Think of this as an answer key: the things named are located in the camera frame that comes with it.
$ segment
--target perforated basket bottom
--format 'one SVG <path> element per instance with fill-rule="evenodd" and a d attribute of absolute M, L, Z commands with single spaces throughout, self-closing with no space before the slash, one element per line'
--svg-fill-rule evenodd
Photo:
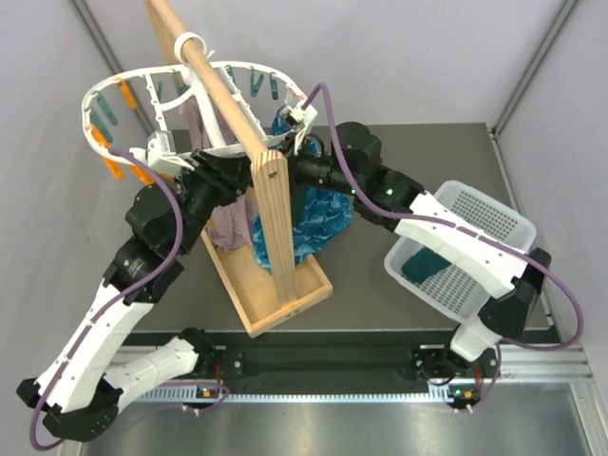
<path fill-rule="evenodd" d="M 529 220 L 459 182 L 447 182 L 436 197 L 457 216 L 513 247 L 527 249 L 536 235 L 534 225 Z M 462 322 L 477 314 L 489 299 L 489 293 L 457 266 L 449 266 L 421 285 L 402 274 L 404 263 L 422 248 L 421 244 L 411 239 L 399 239 L 387 256 L 385 265 L 389 274 L 456 321 Z"/>

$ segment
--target reflective metal surface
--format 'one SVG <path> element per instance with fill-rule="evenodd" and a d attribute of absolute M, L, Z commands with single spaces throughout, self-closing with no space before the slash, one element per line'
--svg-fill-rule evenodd
<path fill-rule="evenodd" d="M 590 454 L 568 386 L 499 385 L 473 415 L 430 404 L 230 404 L 195 418 L 133 405 L 84 455 Z"/>

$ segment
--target wooden post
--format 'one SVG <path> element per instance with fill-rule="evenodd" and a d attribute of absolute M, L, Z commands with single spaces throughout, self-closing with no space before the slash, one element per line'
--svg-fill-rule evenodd
<path fill-rule="evenodd" d="M 187 30 L 167 0 L 144 0 L 165 59 L 176 63 L 175 40 Z M 287 161 L 282 154 L 268 150 L 249 124 L 196 40 L 186 40 L 181 57 L 197 73 L 211 99 L 251 160 L 262 229 L 268 248 L 273 279 L 280 306 L 295 301 L 297 288 L 294 266 L 291 203 Z"/>

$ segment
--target wooden stand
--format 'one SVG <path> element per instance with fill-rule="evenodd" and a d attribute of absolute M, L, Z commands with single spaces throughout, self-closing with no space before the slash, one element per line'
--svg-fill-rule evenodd
<path fill-rule="evenodd" d="M 187 30 L 167 0 L 144 0 L 162 53 L 170 64 L 178 62 L 173 47 Z M 308 309 L 332 294 L 333 287 L 313 256 L 294 266 L 291 204 L 287 161 L 268 150 L 216 71 L 199 43 L 192 38 L 181 57 L 196 71 L 219 112 L 251 160 L 262 229 L 272 275 L 260 267 L 249 246 L 221 253 L 203 232 L 202 239 L 218 269 L 247 332 L 253 337 Z"/>

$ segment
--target metal floor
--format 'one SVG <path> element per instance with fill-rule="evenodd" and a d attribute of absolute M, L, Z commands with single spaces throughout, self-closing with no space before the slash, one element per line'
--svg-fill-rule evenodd
<path fill-rule="evenodd" d="M 377 125 L 384 164 L 434 192 L 445 181 L 471 185 L 508 204 L 508 194 L 483 123 Z M 327 128 L 315 130 L 324 140 Z M 333 284 L 333 295 L 280 325 L 278 330 L 429 330 L 454 323 L 405 290 L 384 269 L 397 236 L 355 214 L 354 223 L 316 258 Z M 241 331 L 242 324 L 201 242 L 180 258 L 185 271 L 136 331 Z M 530 327 L 546 328 L 542 306 Z"/>
<path fill-rule="evenodd" d="M 499 385 L 473 415 L 436 404 L 229 404 L 195 418 L 129 407 L 87 456 L 591 454 L 568 386 Z"/>

